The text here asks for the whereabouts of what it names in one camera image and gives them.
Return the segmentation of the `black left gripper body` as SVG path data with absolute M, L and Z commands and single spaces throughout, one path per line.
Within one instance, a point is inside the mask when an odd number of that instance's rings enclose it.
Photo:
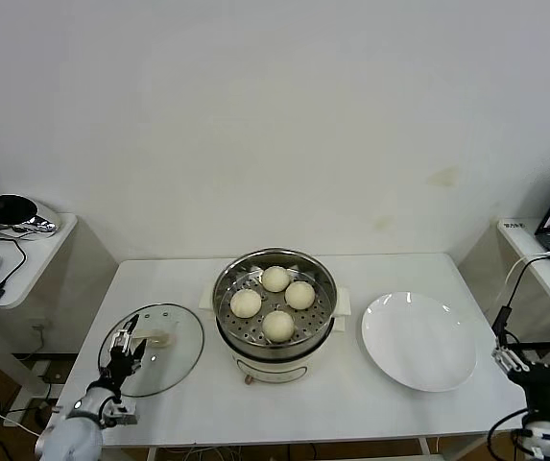
M 132 371 L 132 353 L 131 350 L 128 353 L 110 353 L 110 361 L 103 368 L 103 377 L 114 385 L 122 385 L 135 373 Z

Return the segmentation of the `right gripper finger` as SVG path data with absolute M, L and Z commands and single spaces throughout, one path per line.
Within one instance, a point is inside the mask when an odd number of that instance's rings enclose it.
M 497 336 L 495 338 L 495 347 L 491 352 L 491 357 L 505 375 L 514 373 L 529 373 L 530 366 L 524 355 L 524 351 L 530 349 L 528 342 L 508 342 L 508 336 Z

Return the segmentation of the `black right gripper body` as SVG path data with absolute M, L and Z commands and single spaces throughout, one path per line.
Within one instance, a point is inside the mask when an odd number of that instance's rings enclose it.
M 527 415 L 522 422 L 550 423 L 550 365 L 535 363 L 527 368 L 509 371 L 509 380 L 520 386 L 525 394 Z

